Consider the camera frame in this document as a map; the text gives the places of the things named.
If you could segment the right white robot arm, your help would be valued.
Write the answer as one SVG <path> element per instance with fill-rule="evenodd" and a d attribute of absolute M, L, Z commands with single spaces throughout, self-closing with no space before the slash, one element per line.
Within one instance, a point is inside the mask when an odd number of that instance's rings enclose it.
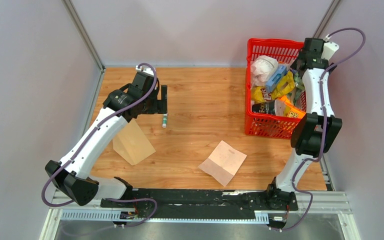
<path fill-rule="evenodd" d="M 330 105 L 328 78 L 333 65 L 323 56 L 326 45 L 323 39 L 306 38 L 291 65 L 305 87 L 306 113 L 292 132 L 289 160 L 267 187 L 264 202 L 270 210 L 291 207 L 298 181 L 330 149 L 342 128 L 342 119 L 335 117 Z"/>

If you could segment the brown paper envelope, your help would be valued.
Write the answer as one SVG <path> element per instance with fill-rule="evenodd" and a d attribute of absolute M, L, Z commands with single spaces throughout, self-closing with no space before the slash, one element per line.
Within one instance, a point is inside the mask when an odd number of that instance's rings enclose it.
<path fill-rule="evenodd" d="M 132 119 L 115 135 L 112 139 L 112 147 L 132 166 L 139 164 L 156 152 L 135 119 Z"/>

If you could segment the white letter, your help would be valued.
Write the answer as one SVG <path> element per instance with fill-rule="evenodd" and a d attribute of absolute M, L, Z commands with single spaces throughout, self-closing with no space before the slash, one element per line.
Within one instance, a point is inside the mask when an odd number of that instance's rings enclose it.
<path fill-rule="evenodd" d="M 198 168 L 226 187 L 238 172 L 247 155 L 220 141 Z"/>

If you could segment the green white glue stick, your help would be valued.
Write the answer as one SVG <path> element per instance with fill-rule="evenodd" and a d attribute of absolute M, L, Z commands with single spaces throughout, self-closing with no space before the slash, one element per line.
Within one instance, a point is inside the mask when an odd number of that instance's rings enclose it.
<path fill-rule="evenodd" d="M 167 123 L 168 123 L 168 114 L 165 113 L 165 114 L 163 114 L 163 116 L 162 116 L 162 127 L 163 127 L 163 128 L 166 128 L 166 127 L 167 127 Z"/>

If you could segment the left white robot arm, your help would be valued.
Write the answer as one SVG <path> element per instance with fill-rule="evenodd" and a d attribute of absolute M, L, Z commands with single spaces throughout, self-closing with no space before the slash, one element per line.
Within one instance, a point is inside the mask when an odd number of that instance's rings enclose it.
<path fill-rule="evenodd" d="M 139 115 L 168 112 L 168 87 L 160 85 L 156 70 L 144 63 L 135 70 L 131 83 L 108 95 L 93 124 L 69 153 L 45 166 L 49 176 L 45 186 L 53 184 L 69 197 L 69 203 L 84 206 L 95 199 L 113 199 L 125 208 L 133 201 L 132 186 L 125 180 L 95 177 L 91 170 L 110 141 L 131 120 Z"/>

